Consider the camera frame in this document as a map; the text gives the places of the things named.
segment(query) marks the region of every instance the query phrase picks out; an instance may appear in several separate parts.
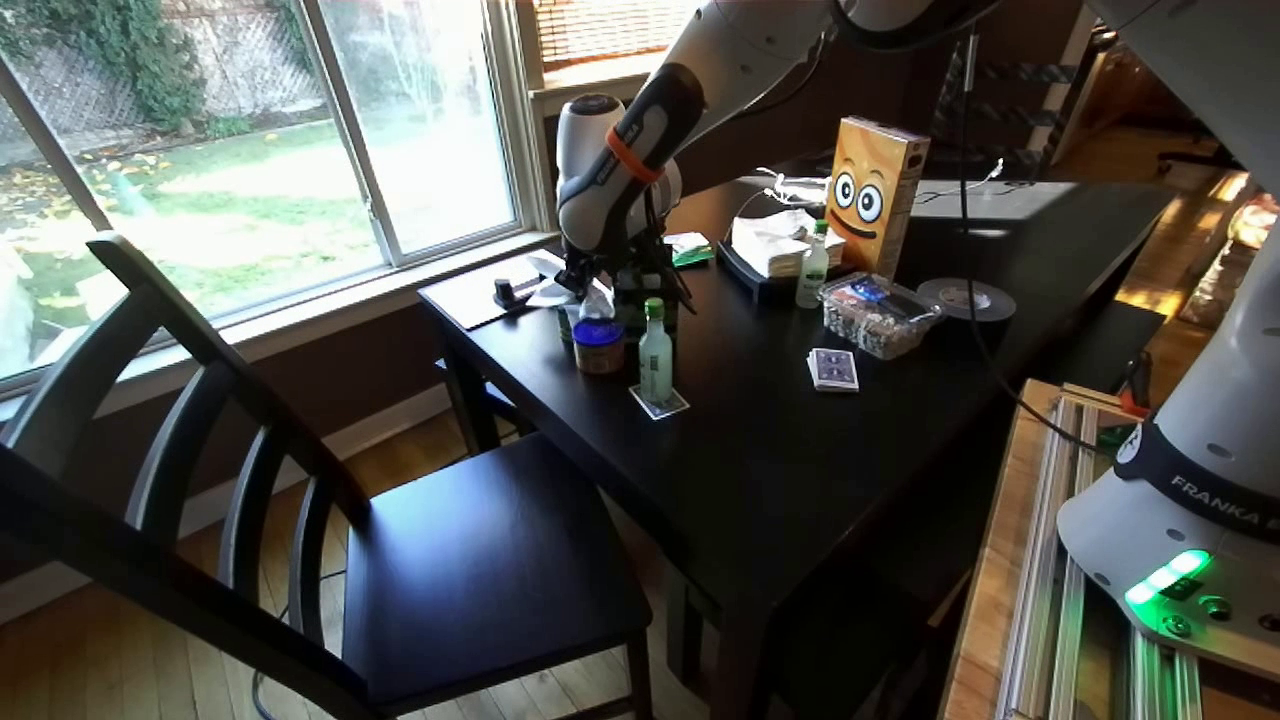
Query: floor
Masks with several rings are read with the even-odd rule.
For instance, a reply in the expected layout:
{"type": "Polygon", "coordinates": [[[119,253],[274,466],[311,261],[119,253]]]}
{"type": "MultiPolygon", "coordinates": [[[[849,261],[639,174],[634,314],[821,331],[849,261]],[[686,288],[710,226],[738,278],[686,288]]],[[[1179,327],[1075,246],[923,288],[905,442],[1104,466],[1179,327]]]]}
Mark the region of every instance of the floor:
{"type": "MultiPolygon", "coordinates": [[[[1155,377],[1153,397],[1163,398],[1177,377],[1196,359],[1208,341],[1206,327],[1177,320],[1177,302],[1196,283],[1196,269],[1212,255],[1212,226],[1220,200],[1208,200],[1216,174],[1196,168],[1159,168],[1167,146],[1199,146],[1206,138],[1185,133],[1111,129],[1073,151],[1055,174],[1080,179],[1163,179],[1194,189],[1159,225],[1148,253],[1135,261],[1126,301],[1159,306],[1173,320],[1153,342],[1155,377]]],[[[364,452],[358,470],[374,482],[419,466],[437,466],[459,454],[451,414],[403,433],[402,440],[364,452]]],[[[654,588],[654,678],[655,710],[667,720],[706,714],[701,691],[674,678],[664,667],[664,613],[659,613],[659,560],[645,538],[635,565],[654,588]]],[[[531,676],[495,691],[475,691],[424,714],[544,714],[569,710],[586,694],[621,683],[621,654],[571,665],[559,676],[531,676]]],[[[274,714],[318,714],[293,691],[266,683],[257,691],[252,671],[201,638],[187,638],[115,595],[89,588],[29,621],[0,628],[0,714],[259,714],[257,699],[274,714]]]]}

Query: black chair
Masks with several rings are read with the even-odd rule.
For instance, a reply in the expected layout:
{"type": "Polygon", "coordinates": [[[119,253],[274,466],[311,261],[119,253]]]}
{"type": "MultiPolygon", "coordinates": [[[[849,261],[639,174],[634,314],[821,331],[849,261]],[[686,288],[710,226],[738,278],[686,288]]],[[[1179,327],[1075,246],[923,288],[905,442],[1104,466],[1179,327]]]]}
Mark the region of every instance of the black chair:
{"type": "Polygon", "coordinates": [[[94,239],[129,294],[50,372],[0,449],[0,533],[132,595],[331,714],[395,714],[603,649],[634,691],[578,714],[654,714],[649,605],[587,474],[541,436],[370,495],[321,436],[252,377],[129,239],[94,239]],[[124,513],[86,500],[63,466],[100,398],[165,327],[194,379],[159,420],[124,513]],[[216,570],[181,555],[181,508],[209,436],[241,422],[243,463],[216,570]],[[266,520],[283,460],[305,470],[290,613],[266,607],[266,520]],[[344,621],[325,638],[321,555],[344,528],[344,621]]]}

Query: cable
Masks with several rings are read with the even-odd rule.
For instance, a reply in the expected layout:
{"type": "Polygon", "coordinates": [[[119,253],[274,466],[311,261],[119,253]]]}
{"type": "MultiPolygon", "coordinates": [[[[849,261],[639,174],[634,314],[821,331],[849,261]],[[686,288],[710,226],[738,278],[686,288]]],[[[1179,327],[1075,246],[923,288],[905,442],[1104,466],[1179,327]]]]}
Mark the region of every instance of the cable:
{"type": "MultiPolygon", "coordinates": [[[[964,89],[959,89],[959,110],[955,110],[955,142],[959,142],[959,233],[964,239],[974,239],[974,215],[968,215],[968,174],[964,174],[964,159],[968,159],[968,90],[974,90],[974,67],[978,67],[978,34],[964,38],[964,89]]],[[[995,379],[995,388],[1021,409],[1029,410],[1037,422],[1044,422],[1050,433],[1055,433],[1061,440],[1094,452],[1094,454],[1104,454],[1104,449],[1088,442],[1085,436],[1061,427],[1055,420],[1050,420],[1042,409],[1031,409],[999,372],[986,331],[980,331],[980,320],[978,320],[978,278],[974,273],[964,273],[964,301],[968,301],[968,334],[988,366],[988,377],[995,379]]]]}
{"type": "Polygon", "coordinates": [[[276,720],[274,710],[267,710],[267,702],[266,702],[266,671],[259,667],[252,667],[252,676],[249,676],[249,699],[252,699],[252,710],[259,714],[259,720],[276,720]]]}

